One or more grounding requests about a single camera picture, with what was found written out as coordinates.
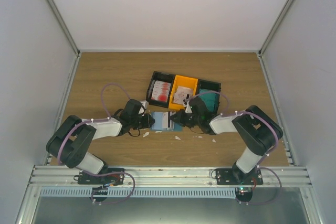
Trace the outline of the blue card holder wallet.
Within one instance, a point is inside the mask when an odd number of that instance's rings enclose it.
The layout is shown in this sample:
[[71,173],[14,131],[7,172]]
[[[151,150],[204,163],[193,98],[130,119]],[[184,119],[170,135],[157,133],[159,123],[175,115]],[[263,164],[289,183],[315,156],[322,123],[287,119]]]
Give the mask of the blue card holder wallet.
[[174,123],[170,120],[170,116],[174,115],[176,112],[168,111],[168,112],[152,112],[151,116],[154,118],[155,122],[151,126],[151,130],[153,131],[182,131],[182,127],[179,124]]

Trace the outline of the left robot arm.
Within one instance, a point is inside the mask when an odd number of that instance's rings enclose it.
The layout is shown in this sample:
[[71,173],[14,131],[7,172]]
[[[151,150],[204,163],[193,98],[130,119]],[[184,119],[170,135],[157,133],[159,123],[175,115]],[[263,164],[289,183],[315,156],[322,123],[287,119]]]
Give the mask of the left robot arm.
[[93,140],[104,137],[134,136],[131,131],[148,129],[155,119],[146,112],[147,101],[130,99],[123,109],[104,119],[66,118],[46,144],[46,151],[68,168],[88,172],[96,184],[108,179],[105,162],[88,152]]

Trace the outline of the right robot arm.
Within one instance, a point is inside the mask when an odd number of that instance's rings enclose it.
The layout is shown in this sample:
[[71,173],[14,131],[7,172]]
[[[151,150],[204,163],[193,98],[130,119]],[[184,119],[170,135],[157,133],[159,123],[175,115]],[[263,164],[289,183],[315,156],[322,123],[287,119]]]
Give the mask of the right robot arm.
[[224,116],[210,111],[205,102],[193,98],[184,109],[170,116],[170,120],[182,127],[199,127],[204,134],[220,135],[237,132],[246,148],[232,166],[233,180],[240,185],[247,183],[256,167],[277,148],[284,133],[258,106]]

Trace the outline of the white red cards pile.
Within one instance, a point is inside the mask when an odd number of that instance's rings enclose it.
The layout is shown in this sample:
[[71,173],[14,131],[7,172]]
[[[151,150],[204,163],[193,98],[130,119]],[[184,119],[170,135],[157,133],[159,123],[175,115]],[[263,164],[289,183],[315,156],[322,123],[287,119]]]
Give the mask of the white red cards pile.
[[178,86],[173,96],[173,103],[183,105],[183,100],[189,98],[191,95],[193,95],[193,89]]

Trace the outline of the red white cards stack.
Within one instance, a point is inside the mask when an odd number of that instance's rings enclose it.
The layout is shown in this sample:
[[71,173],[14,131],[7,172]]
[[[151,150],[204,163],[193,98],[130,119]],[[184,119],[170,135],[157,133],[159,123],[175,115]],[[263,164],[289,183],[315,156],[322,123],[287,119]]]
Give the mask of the red white cards stack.
[[171,84],[156,80],[154,82],[151,99],[159,102],[167,102],[170,94]]

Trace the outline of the teal cards stack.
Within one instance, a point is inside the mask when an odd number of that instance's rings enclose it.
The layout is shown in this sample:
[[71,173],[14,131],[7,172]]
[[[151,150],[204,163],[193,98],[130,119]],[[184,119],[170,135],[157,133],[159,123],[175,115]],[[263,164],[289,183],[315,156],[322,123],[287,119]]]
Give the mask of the teal cards stack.
[[216,106],[217,106],[217,99],[218,94],[210,92],[207,89],[200,89],[199,93],[204,93],[203,95],[200,95],[199,97],[202,99],[202,101],[205,103],[209,111],[215,112]]

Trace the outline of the yellow bin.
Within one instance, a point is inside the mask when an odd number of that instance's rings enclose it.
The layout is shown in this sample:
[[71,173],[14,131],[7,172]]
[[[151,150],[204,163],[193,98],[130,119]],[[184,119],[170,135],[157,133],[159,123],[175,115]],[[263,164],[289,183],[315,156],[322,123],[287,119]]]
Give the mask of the yellow bin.
[[196,78],[176,75],[169,99],[169,109],[183,109],[184,100],[196,94],[197,83]]

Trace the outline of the left black bin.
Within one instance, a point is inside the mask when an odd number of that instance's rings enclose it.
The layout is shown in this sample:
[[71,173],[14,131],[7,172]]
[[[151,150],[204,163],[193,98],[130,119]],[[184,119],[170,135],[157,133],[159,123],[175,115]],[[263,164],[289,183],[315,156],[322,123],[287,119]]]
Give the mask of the left black bin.
[[146,92],[149,105],[168,108],[174,81],[174,74],[154,71]]

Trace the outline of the black bin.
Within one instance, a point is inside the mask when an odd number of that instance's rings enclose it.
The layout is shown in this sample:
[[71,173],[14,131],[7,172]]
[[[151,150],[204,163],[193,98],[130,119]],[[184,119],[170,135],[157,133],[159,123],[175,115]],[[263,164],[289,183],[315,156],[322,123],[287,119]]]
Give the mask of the black bin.
[[208,80],[198,79],[196,94],[205,93],[200,95],[200,98],[207,106],[208,110],[216,113],[219,108],[221,84],[218,82],[212,82]]
[[154,71],[146,92],[149,105],[168,108],[174,81],[174,74]]

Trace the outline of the right black bin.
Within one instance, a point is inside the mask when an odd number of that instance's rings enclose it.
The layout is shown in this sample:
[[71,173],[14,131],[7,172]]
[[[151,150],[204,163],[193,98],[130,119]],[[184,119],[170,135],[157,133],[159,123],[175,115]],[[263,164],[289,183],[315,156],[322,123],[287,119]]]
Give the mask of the right black bin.
[[205,93],[200,95],[200,98],[207,106],[208,110],[216,113],[219,108],[221,84],[218,82],[212,82],[208,80],[198,79],[196,94]]

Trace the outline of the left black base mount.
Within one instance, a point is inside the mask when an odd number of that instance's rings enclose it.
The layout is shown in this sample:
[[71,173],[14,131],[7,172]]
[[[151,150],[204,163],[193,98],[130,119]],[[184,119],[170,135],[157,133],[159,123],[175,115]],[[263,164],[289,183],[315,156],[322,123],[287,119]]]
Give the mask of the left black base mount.
[[92,176],[84,172],[80,172],[79,175],[74,176],[74,180],[79,185],[122,185],[124,180],[124,174],[125,172],[124,168],[110,168],[105,167],[100,173],[101,174],[109,174],[112,173],[112,175],[106,175],[106,176]]

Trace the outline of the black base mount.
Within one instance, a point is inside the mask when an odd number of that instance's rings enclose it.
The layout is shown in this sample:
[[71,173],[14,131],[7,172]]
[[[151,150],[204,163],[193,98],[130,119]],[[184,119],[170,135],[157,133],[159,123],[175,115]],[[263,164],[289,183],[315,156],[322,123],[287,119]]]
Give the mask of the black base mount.
[[232,168],[216,168],[211,171],[211,178],[216,180],[217,185],[253,186],[264,184],[261,171],[256,168],[247,174]]
[[79,175],[74,176],[74,180],[79,185],[122,185],[124,180],[124,174],[125,172],[124,168],[110,168],[105,167],[100,173],[101,174],[109,174],[112,173],[112,175],[106,175],[106,176],[92,176],[84,172],[80,172]]

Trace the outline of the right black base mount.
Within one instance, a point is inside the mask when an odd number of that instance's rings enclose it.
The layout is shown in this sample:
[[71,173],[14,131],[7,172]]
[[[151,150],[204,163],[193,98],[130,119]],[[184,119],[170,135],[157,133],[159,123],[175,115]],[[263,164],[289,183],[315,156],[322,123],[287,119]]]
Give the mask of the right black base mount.
[[216,168],[211,171],[211,178],[216,180],[217,185],[253,186],[264,184],[261,171],[256,168],[247,174],[232,168]]

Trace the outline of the aluminium front rail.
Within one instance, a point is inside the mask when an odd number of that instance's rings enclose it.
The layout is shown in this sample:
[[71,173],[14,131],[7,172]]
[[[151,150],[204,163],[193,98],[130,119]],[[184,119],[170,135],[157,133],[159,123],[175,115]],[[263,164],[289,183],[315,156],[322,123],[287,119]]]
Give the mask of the aluminium front rail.
[[[210,188],[239,187],[230,184],[230,179],[220,179],[217,184],[213,167],[131,167],[126,166],[125,172],[131,174],[135,181],[126,176],[122,187],[153,187],[153,188]],[[261,170],[263,184],[259,187],[312,187],[306,168],[298,166],[271,167],[271,171]],[[65,166],[35,166],[28,184],[31,186],[77,186],[73,179],[80,170]]]

